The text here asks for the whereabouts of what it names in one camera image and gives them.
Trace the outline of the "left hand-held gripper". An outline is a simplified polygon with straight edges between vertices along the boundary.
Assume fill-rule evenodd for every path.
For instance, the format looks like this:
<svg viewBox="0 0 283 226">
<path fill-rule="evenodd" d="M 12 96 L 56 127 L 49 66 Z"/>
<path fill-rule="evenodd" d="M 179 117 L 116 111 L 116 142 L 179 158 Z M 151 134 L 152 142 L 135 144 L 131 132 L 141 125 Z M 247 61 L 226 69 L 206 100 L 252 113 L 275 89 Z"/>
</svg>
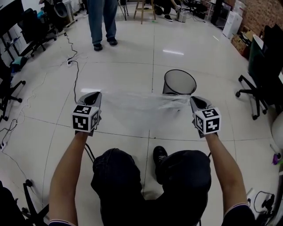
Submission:
<svg viewBox="0 0 283 226">
<path fill-rule="evenodd" d="M 101 121 L 101 92 L 91 92 L 81 96 L 72 111 L 72 128 L 78 132 L 86 132 L 93 136 Z"/>
</svg>

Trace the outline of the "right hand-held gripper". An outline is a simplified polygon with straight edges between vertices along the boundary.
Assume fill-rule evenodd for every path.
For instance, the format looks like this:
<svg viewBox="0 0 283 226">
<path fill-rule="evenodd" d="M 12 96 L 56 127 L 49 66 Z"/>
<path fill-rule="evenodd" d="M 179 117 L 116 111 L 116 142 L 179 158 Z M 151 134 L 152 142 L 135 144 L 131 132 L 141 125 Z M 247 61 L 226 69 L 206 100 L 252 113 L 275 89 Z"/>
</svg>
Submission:
<svg viewBox="0 0 283 226">
<path fill-rule="evenodd" d="M 191 109 L 193 112 L 193 124 L 198 130 L 199 137 L 218 133 L 221 130 L 221 113 L 218 108 L 214 108 L 212 103 L 199 96 L 190 97 Z"/>
</svg>

